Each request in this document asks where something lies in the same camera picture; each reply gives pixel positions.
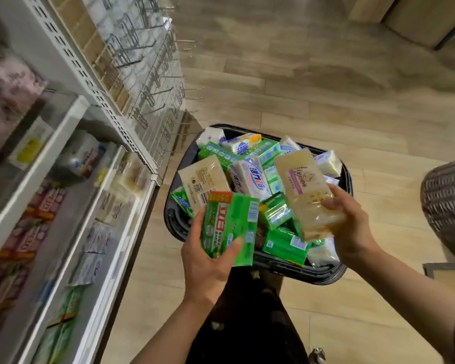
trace wooden floor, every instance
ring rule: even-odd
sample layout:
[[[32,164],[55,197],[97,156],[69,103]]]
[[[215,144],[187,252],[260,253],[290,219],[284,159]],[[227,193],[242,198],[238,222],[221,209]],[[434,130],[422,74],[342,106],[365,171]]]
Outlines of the wooden floor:
[[[446,260],[419,186],[455,160],[451,67],[380,25],[345,22],[340,0],[174,1],[177,39],[195,40],[179,48],[188,88],[202,89],[187,91],[200,126],[233,124],[334,149],[385,250],[419,272]],[[103,364],[128,363],[182,299],[181,243],[163,220],[181,157],[171,158]],[[330,286],[285,279],[280,295],[307,351],[322,347],[328,364],[441,362],[353,271]]]

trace hand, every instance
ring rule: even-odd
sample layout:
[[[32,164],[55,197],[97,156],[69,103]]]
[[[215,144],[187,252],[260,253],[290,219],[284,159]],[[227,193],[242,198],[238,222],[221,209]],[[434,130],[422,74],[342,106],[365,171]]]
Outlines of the hand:
[[[369,216],[360,204],[338,186],[328,184],[328,187],[334,198],[323,200],[322,205],[333,211],[342,211],[347,216],[334,235],[335,249],[340,261],[355,269],[368,254],[381,251],[381,248],[371,234]]]
[[[204,206],[195,216],[187,241],[182,246],[184,301],[202,304],[210,310],[224,290],[234,260],[243,246],[243,239],[234,240],[218,259],[209,257],[200,241],[205,213]]]

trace wicker basket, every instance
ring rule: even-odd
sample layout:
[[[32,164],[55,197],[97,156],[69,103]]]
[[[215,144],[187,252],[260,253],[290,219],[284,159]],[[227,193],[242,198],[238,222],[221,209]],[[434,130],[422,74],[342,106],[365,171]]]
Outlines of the wicker basket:
[[[455,254],[455,161],[437,167],[425,176],[420,199],[431,228]]]

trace black basket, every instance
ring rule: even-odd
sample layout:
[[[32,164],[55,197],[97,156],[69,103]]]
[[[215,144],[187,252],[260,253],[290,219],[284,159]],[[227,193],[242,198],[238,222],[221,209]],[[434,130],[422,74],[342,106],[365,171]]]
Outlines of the black basket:
[[[226,139],[235,138],[242,134],[251,132],[243,128],[226,124],[216,124],[211,126],[213,128],[223,129]],[[261,135],[263,139],[271,139],[274,141],[279,141],[281,139],[273,135],[266,135],[263,133],[261,133]],[[298,145],[302,148],[308,148],[310,152],[316,155],[326,152],[323,149],[306,146],[304,144],[298,143]],[[198,152],[199,147],[194,140],[184,154],[177,171],[197,162]],[[181,185],[182,181],[180,180],[180,176],[176,173],[172,184],[170,185],[169,196],[165,202],[164,220],[170,233],[176,237],[176,239],[185,242],[187,234],[191,229],[191,219],[170,196],[170,193]],[[352,195],[352,180],[349,171],[344,164],[342,164],[342,174],[340,176],[339,186]],[[314,285],[329,285],[334,283],[344,275],[347,269],[347,267],[343,264],[336,266],[328,265],[321,268],[314,268],[311,265],[306,264],[302,267],[261,251],[255,251],[253,267],[264,268],[272,273],[308,282]]]

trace person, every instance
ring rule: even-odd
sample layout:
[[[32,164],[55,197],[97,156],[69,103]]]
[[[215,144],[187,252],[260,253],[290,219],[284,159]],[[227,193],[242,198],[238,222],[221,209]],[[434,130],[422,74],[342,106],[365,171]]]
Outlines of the person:
[[[334,197],[323,201],[323,206],[341,210],[347,216],[335,235],[341,263],[381,294],[446,362],[455,362],[455,293],[383,251],[371,234],[367,213],[358,202],[339,187],[329,187]],[[205,208],[193,220],[182,247],[184,299],[132,364],[232,360],[307,363],[307,354],[293,324],[278,296],[269,288],[262,287],[261,293],[256,293],[261,297],[258,300],[253,300],[254,295],[249,298],[247,306],[236,313],[237,324],[226,323],[220,331],[216,330],[218,324],[207,324],[243,241],[235,240],[218,259],[209,258],[200,244],[204,213]]]

